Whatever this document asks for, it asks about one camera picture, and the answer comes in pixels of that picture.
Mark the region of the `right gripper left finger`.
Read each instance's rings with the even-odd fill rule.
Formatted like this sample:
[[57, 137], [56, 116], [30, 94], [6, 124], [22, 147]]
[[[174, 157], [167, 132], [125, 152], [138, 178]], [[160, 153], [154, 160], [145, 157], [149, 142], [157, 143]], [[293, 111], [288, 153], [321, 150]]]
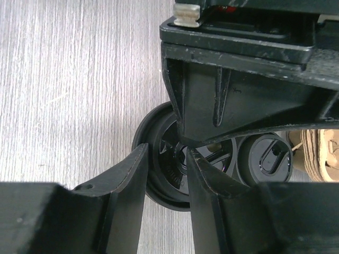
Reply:
[[1, 253], [136, 253], [148, 145], [73, 190], [1, 183]]

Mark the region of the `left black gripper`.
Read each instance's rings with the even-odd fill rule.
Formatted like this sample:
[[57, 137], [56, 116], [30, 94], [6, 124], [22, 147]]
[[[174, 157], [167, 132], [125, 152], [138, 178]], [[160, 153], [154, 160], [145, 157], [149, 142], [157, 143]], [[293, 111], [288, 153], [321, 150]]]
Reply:
[[175, 1], [159, 30], [185, 145], [338, 128], [338, 1]]

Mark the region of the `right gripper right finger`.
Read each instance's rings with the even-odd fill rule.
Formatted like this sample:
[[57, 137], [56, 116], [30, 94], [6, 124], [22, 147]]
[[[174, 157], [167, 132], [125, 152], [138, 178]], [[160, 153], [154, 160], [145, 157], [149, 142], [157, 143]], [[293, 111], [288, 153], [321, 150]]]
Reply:
[[247, 187], [187, 152], [196, 253], [338, 253], [338, 184]]

